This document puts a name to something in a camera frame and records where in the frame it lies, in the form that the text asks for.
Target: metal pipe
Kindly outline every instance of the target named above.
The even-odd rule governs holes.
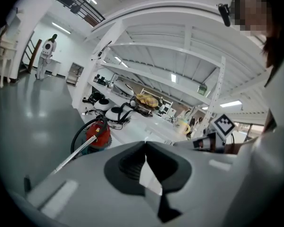
[[[60,165],[58,165],[50,175],[53,175],[60,171],[66,164],[68,164],[71,160],[75,158],[76,155],[78,155],[82,150],[84,150],[87,146],[90,145],[90,143],[94,142],[96,140],[96,136],[94,135],[90,139],[88,139],[83,145],[81,145],[78,149],[76,149],[69,157],[67,157]]]

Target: vacuum hose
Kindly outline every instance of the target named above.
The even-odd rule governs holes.
[[[73,153],[75,151],[75,142],[79,136],[79,134],[89,125],[91,125],[94,122],[97,121],[102,121],[104,123],[103,127],[100,129],[100,131],[98,133],[95,134],[96,137],[100,136],[103,131],[107,128],[107,119],[102,117],[102,118],[96,118],[96,119],[92,119],[91,121],[88,121],[86,124],[84,124],[76,133],[76,135],[74,136],[74,138],[72,139],[71,142],[71,153]]]

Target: gray epoxy floor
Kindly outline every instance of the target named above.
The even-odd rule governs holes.
[[[83,125],[71,105],[65,80],[35,79],[35,71],[0,89],[0,176],[8,189],[24,195],[23,179],[32,187],[69,154]]]

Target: person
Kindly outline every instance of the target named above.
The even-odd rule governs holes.
[[[231,20],[240,25],[241,30],[266,36],[263,54],[267,57],[266,67],[272,67],[266,87],[284,59],[284,4],[281,5],[276,0],[232,0],[229,13]],[[268,111],[263,133],[272,131],[275,127],[273,115]],[[255,140],[256,138],[240,144],[228,144],[224,152],[237,154],[242,146]],[[211,150],[215,151],[214,141]]]
[[[55,39],[57,38],[57,34],[54,34],[52,38],[46,40],[42,46],[42,52],[38,61],[38,68],[35,77],[37,80],[43,80],[46,66],[49,64],[49,59],[53,56],[52,53],[55,52],[57,47],[57,42]]]

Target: white ceiling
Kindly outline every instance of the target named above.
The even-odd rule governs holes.
[[[126,6],[132,6],[145,0],[96,1],[98,4],[94,5],[94,7],[106,16],[120,8],[126,8]],[[229,3],[229,1],[208,0],[208,3],[214,7],[217,2]],[[225,27],[221,22],[194,15],[191,16],[190,21],[189,24],[186,21],[175,20],[156,24],[152,23],[151,20],[148,23],[144,21],[143,25],[128,27],[116,41],[116,44],[153,43],[179,48],[186,47],[185,49],[202,54],[219,63],[221,57],[224,56],[226,58],[226,69],[218,103],[240,100],[243,105],[227,108],[218,106],[215,112],[228,113],[231,117],[240,119],[252,118],[251,115],[257,115],[256,117],[259,118],[257,122],[264,123],[268,107],[262,97],[262,91],[268,73],[265,69],[265,58],[261,54],[259,45],[240,33],[240,31]],[[97,44],[101,38],[102,36],[98,36],[93,39],[93,42]],[[118,56],[133,70],[147,72],[166,80],[170,80],[171,73],[176,74],[177,84],[193,91],[197,91],[198,83],[204,81],[208,86],[208,92],[211,91],[219,75],[219,70],[215,69],[216,66],[208,61],[192,55],[186,56],[180,52],[149,45],[114,46],[105,61],[118,65],[119,62],[114,56]],[[109,69],[124,77],[153,87],[184,104],[196,105],[202,103],[202,101],[193,100],[185,93],[164,83],[157,83],[143,76],[140,76],[141,80],[138,80],[137,74],[127,73],[123,68],[122,70],[112,67]]]

